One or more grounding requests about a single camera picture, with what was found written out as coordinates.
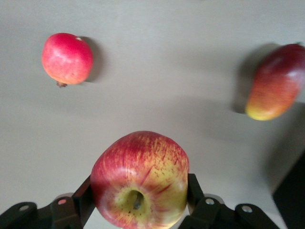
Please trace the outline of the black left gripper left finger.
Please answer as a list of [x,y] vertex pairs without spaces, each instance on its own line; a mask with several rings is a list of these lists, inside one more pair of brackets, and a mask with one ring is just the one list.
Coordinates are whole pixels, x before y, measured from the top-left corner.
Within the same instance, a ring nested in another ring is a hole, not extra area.
[[20,202],[0,215],[2,229],[82,229],[95,209],[90,178],[72,194],[55,199],[43,208]]

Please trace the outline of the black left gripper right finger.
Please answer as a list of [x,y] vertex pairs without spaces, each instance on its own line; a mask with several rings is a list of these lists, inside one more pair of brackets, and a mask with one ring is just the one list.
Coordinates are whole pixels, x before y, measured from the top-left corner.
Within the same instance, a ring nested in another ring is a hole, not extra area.
[[182,229],[277,229],[278,226],[256,205],[243,203],[230,209],[213,197],[205,196],[195,174],[188,174],[189,215]]

